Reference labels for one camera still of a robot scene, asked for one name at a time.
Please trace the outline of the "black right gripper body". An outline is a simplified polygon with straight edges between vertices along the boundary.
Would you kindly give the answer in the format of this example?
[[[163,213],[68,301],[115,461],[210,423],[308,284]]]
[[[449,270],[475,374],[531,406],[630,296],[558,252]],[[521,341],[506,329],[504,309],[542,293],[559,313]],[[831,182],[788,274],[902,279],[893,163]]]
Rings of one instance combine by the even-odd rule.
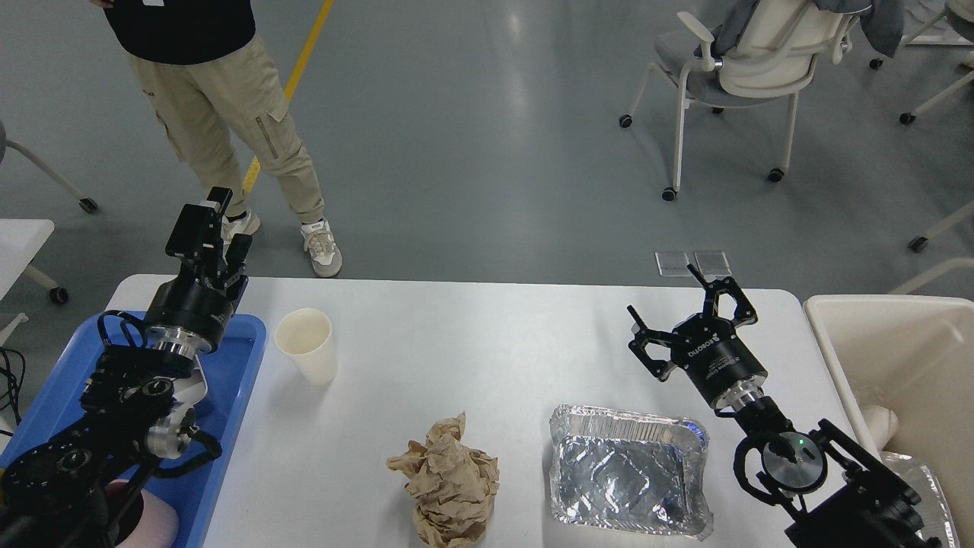
[[[724,395],[742,381],[764,384],[768,372],[735,333],[731,320],[695,314],[673,333],[689,339],[673,344],[671,361],[685,370],[710,408],[724,408]]]

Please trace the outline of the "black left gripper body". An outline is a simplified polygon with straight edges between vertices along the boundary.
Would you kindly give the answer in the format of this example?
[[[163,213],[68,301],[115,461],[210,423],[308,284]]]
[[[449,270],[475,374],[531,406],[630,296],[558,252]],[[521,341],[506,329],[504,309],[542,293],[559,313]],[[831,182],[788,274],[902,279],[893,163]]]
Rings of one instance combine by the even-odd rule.
[[[247,282],[247,275],[238,273],[210,288],[194,271],[180,270],[160,285],[145,313],[148,344],[158,349],[182,346],[194,352],[216,351]]]

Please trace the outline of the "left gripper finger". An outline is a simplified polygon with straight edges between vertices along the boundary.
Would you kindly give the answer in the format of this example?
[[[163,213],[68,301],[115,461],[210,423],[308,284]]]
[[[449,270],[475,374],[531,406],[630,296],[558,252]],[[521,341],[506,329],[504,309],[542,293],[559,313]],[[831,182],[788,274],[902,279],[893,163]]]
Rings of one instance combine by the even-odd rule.
[[[246,259],[253,245],[250,234],[236,234],[230,239],[229,246],[224,253],[226,270],[221,277],[222,290],[230,290],[234,285],[243,283],[246,274]]]
[[[166,243],[167,256],[181,261],[202,284],[213,284],[227,269],[222,222],[232,191],[215,186],[205,200],[187,204],[177,216]]]

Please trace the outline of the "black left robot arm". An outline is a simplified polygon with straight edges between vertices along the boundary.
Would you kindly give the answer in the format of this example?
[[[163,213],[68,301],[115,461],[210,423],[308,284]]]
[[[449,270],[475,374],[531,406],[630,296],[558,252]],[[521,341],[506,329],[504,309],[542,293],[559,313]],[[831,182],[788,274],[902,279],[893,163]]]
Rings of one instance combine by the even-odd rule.
[[[184,476],[221,457],[195,405],[206,388],[199,358],[220,346],[248,282],[253,239],[221,236],[231,198],[216,186],[181,209],[166,245],[180,271],[143,316],[97,317],[100,351],[81,368],[82,416],[5,466],[4,547],[113,547],[150,479]]]

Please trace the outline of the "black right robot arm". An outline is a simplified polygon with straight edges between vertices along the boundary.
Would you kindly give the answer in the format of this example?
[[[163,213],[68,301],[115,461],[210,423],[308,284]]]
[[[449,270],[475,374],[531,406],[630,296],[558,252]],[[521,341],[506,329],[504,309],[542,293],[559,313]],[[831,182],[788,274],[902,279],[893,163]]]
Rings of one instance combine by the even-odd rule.
[[[737,334],[757,323],[756,309],[733,277],[707,280],[702,309],[672,330],[647,326],[629,306],[629,349],[658,381],[685,371],[716,416],[733,419],[744,437],[733,472],[744,492],[780,506],[793,523],[786,537],[796,547],[940,547],[923,537],[921,496],[879,458],[834,423],[800,432],[766,395],[768,371]]]

